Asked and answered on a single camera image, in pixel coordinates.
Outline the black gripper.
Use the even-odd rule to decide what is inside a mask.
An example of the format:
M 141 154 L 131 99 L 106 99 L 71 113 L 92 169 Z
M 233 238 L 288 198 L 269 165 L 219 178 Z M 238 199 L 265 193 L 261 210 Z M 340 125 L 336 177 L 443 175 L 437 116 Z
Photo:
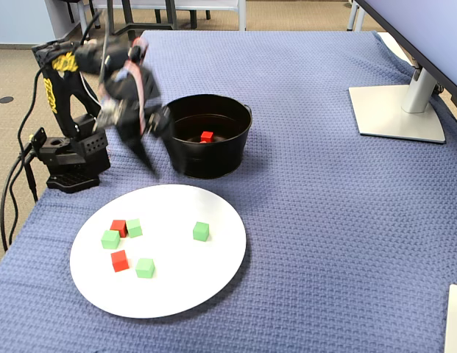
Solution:
M 122 68 L 100 85 L 101 111 L 96 118 L 98 128 L 116 126 L 121 142 L 156 178 L 141 138 L 131 128 L 148 128 L 156 138 L 171 137 L 174 122 L 168 106 L 162 106 L 160 88 L 151 70 Z

